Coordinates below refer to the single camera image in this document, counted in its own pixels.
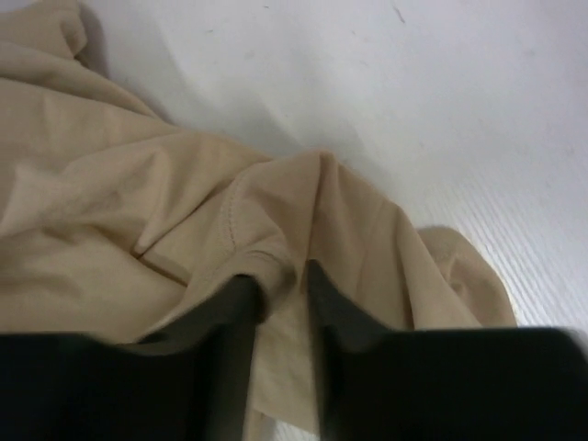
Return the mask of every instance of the black object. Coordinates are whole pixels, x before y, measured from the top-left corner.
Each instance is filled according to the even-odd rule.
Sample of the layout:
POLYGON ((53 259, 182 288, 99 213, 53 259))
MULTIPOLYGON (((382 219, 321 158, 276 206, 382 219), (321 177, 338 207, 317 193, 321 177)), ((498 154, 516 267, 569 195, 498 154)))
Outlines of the black object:
POLYGON ((588 439, 588 367, 563 331, 395 332, 315 262, 308 280, 322 439, 588 439))
POLYGON ((0 440, 241 441, 260 301, 234 277, 135 345, 0 336, 0 440))

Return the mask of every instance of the white surface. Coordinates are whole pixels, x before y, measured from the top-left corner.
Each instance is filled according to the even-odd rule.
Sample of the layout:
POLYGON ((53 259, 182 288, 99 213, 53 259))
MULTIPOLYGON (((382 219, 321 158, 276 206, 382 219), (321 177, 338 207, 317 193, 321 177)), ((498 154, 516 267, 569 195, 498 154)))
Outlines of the white surface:
POLYGON ((85 4, 96 66, 166 118, 330 148, 465 233, 522 323, 588 329, 585 0, 85 4))

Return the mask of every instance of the beige cloth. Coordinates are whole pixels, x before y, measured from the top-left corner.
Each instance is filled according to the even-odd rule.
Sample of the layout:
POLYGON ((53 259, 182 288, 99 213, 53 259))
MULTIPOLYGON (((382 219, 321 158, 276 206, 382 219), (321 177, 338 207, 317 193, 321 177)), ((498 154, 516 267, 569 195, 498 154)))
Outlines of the beige cloth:
POLYGON ((131 342, 249 274, 267 300, 252 405, 316 431, 307 259, 388 326, 515 323, 462 236, 417 232, 331 154, 272 160, 175 127, 85 69, 75 2, 0 20, 1 331, 131 342))

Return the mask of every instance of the beige fabric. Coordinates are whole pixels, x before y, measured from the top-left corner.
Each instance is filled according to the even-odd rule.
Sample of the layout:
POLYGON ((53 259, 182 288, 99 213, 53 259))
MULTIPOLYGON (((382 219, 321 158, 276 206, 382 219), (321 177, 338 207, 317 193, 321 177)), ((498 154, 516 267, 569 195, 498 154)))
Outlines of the beige fabric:
POLYGON ((498 326, 503 285, 449 229, 324 152, 272 160, 158 119, 74 57, 73 1, 0 18, 0 329, 131 342, 235 274, 267 299, 253 407, 315 431, 304 266, 389 326, 498 326))

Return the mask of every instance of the textured white surface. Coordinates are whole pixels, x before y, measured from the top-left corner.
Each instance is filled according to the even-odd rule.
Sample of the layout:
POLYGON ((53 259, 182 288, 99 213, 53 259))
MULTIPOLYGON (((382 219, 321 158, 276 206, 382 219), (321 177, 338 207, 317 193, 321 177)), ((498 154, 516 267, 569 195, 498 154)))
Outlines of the textured white surface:
POLYGON ((85 4, 95 66, 166 118, 330 148, 417 225, 465 233, 522 323, 588 329, 585 0, 85 4))

